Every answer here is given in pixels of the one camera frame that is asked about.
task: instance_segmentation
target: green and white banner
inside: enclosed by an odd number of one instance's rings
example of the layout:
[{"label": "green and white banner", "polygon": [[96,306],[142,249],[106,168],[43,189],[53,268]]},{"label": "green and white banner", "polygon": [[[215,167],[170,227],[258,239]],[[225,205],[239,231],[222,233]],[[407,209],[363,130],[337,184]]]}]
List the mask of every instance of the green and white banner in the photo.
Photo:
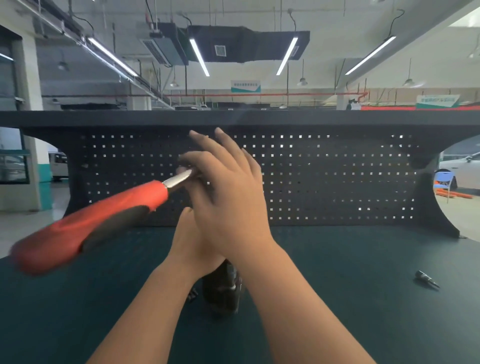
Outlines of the green and white banner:
[{"label": "green and white banner", "polygon": [[418,95],[417,109],[449,109],[460,106],[460,95]]},{"label": "green and white banner", "polygon": [[260,81],[258,80],[247,80],[247,81],[236,81],[232,80],[231,82],[231,92],[234,93],[261,93]]}]

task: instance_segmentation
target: right hand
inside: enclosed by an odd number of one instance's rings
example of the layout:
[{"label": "right hand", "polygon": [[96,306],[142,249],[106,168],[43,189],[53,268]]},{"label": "right hand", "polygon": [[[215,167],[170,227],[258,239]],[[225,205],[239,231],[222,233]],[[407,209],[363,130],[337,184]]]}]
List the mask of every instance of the right hand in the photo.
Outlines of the right hand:
[{"label": "right hand", "polygon": [[220,143],[190,131],[204,151],[185,153],[180,160],[198,168],[213,187],[209,194],[199,179],[185,185],[198,228],[224,257],[235,262],[238,255],[273,238],[259,164],[220,128],[215,135]]}]

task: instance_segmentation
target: forearm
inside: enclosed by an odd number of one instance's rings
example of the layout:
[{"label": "forearm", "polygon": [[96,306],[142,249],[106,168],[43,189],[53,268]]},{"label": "forearm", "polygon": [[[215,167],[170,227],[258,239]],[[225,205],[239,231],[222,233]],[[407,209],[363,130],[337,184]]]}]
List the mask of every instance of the forearm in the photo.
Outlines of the forearm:
[{"label": "forearm", "polygon": [[194,280],[168,258],[157,267],[87,364],[166,363]]},{"label": "forearm", "polygon": [[275,362],[373,364],[287,253],[275,242],[261,246],[234,263],[260,313]]}]

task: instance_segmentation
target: dark green work surface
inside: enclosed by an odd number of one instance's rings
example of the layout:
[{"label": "dark green work surface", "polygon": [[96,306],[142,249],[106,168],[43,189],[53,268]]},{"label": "dark green work surface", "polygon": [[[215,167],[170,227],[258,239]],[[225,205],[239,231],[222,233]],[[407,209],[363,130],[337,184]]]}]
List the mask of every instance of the dark green work surface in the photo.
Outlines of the dark green work surface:
[{"label": "dark green work surface", "polygon": [[[480,243],[388,227],[273,234],[378,364],[480,363]],[[84,363],[172,236],[169,228],[133,230],[34,279],[0,260],[0,363]],[[413,281],[419,269],[440,291]],[[225,319],[213,318],[201,296],[184,307],[170,363],[270,362],[247,293]]]}]

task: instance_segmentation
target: hand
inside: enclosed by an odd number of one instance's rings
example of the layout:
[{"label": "hand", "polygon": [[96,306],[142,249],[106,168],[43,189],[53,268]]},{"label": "hand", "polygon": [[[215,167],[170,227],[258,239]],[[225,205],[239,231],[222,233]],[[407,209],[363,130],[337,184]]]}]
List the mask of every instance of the hand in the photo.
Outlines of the hand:
[{"label": "hand", "polygon": [[165,262],[182,267],[194,283],[217,269],[224,260],[198,230],[194,211],[184,208]]},{"label": "hand", "polygon": [[216,141],[190,131],[190,137],[203,152],[180,157],[200,170],[213,187],[194,179],[185,186],[195,210],[195,220],[204,237],[235,264],[239,254],[248,254],[258,244],[273,242],[268,226],[262,171],[253,157],[220,128]]}]

